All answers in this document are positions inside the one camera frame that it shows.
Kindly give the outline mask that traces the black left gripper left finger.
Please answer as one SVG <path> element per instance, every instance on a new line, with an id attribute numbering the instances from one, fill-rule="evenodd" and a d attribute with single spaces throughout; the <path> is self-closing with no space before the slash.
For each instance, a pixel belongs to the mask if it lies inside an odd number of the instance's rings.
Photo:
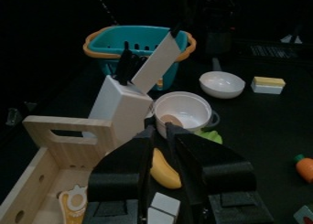
<path id="1" fill-rule="evenodd" d="M 145 224 L 156 129 L 149 126 L 93 170 L 86 224 Z"/>

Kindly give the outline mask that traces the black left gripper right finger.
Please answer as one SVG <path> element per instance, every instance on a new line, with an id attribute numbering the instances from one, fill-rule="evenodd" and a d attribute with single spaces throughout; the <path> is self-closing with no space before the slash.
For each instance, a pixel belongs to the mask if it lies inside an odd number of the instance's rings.
<path id="1" fill-rule="evenodd" d="M 188 201 L 184 224 L 275 224 L 249 160 L 172 123 L 166 137 Z"/>

